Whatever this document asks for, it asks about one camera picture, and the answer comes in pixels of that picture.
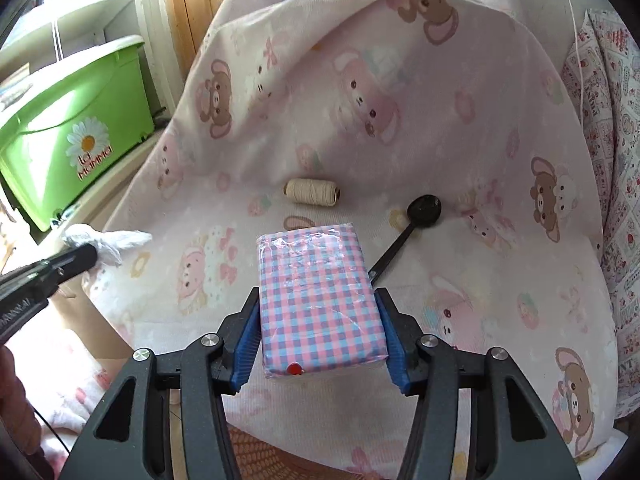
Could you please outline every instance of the plastic wrap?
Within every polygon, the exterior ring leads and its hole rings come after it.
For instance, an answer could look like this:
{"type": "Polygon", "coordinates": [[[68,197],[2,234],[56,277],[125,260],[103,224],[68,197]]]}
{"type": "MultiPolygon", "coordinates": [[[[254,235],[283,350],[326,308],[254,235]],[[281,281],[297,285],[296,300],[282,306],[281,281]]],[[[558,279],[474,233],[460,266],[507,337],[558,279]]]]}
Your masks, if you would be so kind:
{"type": "Polygon", "coordinates": [[[352,224],[260,236],[267,377],[386,359],[385,332],[352,224]]]}

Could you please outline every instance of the green plastic box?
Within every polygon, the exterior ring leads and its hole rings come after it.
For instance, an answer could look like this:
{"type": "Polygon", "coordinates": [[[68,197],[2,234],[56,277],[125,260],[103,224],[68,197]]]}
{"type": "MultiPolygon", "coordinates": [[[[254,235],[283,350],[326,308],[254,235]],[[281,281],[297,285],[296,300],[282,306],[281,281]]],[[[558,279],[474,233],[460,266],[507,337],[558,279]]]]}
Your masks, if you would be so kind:
{"type": "Polygon", "coordinates": [[[41,231],[154,129],[140,73],[140,36],[46,66],[0,112],[0,171],[41,231]]]}

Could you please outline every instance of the white string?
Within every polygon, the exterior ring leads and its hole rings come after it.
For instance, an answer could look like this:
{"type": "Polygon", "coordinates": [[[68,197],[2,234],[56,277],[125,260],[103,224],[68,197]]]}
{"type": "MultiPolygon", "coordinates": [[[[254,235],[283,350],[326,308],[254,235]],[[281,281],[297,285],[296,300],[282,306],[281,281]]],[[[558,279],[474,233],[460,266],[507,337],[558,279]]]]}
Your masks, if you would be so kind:
{"type": "Polygon", "coordinates": [[[53,49],[56,51],[56,62],[64,59],[62,53],[62,41],[60,41],[60,30],[58,28],[58,17],[56,16],[56,9],[53,4],[53,0],[44,0],[44,3],[49,7],[51,15],[51,33],[53,35],[53,49]]]}
{"type": "Polygon", "coordinates": [[[574,14],[574,6],[569,0],[569,10],[571,10],[571,19],[574,22],[574,38],[575,38],[575,57],[578,59],[578,72],[580,73],[580,127],[584,131],[583,117],[584,111],[582,107],[584,106],[584,79],[582,77],[582,65],[580,63],[580,52],[578,52],[578,27],[575,25],[575,14],[574,14]]]}
{"type": "Polygon", "coordinates": [[[292,202],[334,206],[340,197],[335,182],[311,178],[292,178],[284,187],[284,194],[292,202]]]}

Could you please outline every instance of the black spoon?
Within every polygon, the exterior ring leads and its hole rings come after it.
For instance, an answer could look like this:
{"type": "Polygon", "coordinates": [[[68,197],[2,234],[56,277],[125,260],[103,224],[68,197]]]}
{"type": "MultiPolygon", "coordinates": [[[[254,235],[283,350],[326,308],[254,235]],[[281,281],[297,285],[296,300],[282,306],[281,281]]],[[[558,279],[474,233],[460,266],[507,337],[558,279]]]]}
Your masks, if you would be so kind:
{"type": "Polygon", "coordinates": [[[434,225],[442,211],[440,199],[434,195],[422,195],[409,204],[406,215],[409,217],[409,225],[400,233],[396,241],[391,244],[380,259],[371,267],[369,279],[371,285],[375,284],[380,274],[386,269],[391,260],[394,259],[406,239],[414,232],[416,227],[424,229],[434,225]]]}

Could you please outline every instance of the storage bin lid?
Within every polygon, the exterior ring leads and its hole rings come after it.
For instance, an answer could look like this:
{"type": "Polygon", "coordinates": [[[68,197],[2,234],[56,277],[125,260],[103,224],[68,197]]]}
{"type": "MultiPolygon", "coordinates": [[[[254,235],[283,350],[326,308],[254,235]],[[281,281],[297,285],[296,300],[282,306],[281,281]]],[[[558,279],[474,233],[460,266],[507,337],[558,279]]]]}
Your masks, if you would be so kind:
{"type": "Polygon", "coordinates": [[[128,46],[139,46],[144,43],[145,41],[142,39],[142,36],[137,34],[125,36],[124,38],[118,38],[117,40],[110,41],[109,43],[92,46],[91,48],[72,54],[59,62],[43,67],[37,72],[34,72],[29,76],[33,82],[33,86],[18,101],[9,106],[6,110],[0,112],[0,130],[2,130],[9,119],[18,113],[24,105],[37,97],[41,92],[44,92],[59,81],[62,81],[65,77],[71,75],[73,72],[77,72],[92,62],[117,52],[118,50],[122,50],[128,46]]]}

